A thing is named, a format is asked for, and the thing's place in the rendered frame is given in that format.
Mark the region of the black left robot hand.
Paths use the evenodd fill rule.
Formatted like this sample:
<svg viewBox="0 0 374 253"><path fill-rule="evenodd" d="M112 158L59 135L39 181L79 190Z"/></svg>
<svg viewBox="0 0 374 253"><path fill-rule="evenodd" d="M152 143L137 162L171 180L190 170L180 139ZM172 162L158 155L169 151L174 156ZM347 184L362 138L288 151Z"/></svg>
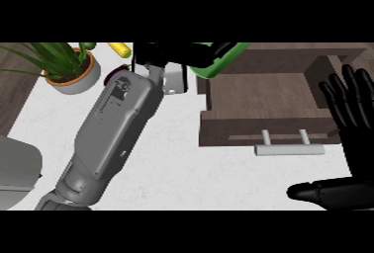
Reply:
<svg viewBox="0 0 374 253"><path fill-rule="evenodd" d="M205 68L235 46L235 42L214 42L211 45L198 42L135 42L135 63L165 67L171 62Z"/></svg>

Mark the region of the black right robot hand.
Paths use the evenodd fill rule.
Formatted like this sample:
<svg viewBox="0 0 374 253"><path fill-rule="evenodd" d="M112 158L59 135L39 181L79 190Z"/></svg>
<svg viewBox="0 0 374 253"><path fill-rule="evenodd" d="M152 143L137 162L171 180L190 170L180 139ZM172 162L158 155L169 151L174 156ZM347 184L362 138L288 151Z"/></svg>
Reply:
<svg viewBox="0 0 374 253"><path fill-rule="evenodd" d="M341 77L317 83L338 129L350 177L304 182L288 188L291 200L328 211L374 211L374 80L363 68L341 66Z"/></svg>

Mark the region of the green cup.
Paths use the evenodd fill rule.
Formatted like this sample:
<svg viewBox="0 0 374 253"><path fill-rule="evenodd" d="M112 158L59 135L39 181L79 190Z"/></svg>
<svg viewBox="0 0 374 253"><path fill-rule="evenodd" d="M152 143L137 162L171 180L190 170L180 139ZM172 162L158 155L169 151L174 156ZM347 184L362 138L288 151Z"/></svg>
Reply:
<svg viewBox="0 0 374 253"><path fill-rule="evenodd" d="M190 71L193 74L203 79L212 78L223 68L229 65L237 55L242 53L248 47L248 42L205 42L214 52L212 64L208 67L196 68L192 67Z"/></svg>

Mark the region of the brown wooden drawer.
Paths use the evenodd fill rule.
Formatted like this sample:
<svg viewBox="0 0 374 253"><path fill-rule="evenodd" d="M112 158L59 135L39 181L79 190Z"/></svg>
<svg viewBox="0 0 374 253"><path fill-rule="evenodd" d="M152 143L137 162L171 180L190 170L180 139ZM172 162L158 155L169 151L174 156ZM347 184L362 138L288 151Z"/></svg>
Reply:
<svg viewBox="0 0 374 253"><path fill-rule="evenodd" d="M220 74L196 80L205 96L209 119L326 118L329 110L316 106L301 73Z"/></svg>

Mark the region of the yellow corn cob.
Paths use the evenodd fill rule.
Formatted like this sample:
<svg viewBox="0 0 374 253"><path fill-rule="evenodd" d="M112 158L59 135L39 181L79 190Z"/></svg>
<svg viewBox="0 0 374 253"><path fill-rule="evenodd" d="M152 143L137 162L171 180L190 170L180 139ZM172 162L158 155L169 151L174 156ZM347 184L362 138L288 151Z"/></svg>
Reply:
<svg viewBox="0 0 374 253"><path fill-rule="evenodd" d="M107 45L122 58L131 56L131 49L124 42L110 42Z"/></svg>

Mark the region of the dark purple round object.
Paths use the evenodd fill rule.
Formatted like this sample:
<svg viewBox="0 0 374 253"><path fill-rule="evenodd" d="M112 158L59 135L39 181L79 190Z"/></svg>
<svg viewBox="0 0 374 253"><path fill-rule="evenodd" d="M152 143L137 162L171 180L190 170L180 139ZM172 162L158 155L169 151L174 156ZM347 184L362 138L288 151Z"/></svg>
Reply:
<svg viewBox="0 0 374 253"><path fill-rule="evenodd" d="M128 64L121 64L106 75L103 79L103 86L106 86L110 77L122 70L130 70L130 65Z"/></svg>

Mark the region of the green plant in white pot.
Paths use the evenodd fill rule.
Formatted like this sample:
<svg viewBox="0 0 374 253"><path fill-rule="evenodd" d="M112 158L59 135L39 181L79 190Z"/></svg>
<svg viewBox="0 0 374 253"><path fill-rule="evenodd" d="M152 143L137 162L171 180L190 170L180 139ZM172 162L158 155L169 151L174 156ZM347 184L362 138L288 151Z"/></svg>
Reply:
<svg viewBox="0 0 374 253"><path fill-rule="evenodd" d="M65 95L76 95L85 92L96 84L100 76L100 65L84 47L72 47L66 42L32 42L20 46L33 54L0 45L0 48L20 56L42 70L41 73L17 70L42 77L53 88Z"/></svg>

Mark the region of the brown wooden cabinet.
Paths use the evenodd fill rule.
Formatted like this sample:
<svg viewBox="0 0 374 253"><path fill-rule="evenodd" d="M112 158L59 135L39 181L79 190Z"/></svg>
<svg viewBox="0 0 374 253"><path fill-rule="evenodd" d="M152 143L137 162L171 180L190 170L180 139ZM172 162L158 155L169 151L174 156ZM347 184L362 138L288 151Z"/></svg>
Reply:
<svg viewBox="0 0 374 253"><path fill-rule="evenodd" d="M252 43L221 70L221 74L301 73L316 106L326 108L317 82L338 74L341 65L362 54L365 42Z"/></svg>

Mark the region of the grey rounded appliance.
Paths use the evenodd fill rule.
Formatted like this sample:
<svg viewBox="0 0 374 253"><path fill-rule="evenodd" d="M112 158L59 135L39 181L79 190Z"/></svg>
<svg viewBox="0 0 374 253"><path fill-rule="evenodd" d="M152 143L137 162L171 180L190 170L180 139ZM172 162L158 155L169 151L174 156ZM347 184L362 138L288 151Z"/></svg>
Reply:
<svg viewBox="0 0 374 253"><path fill-rule="evenodd" d="M16 205L33 190L41 168L39 149L0 135L0 211Z"/></svg>

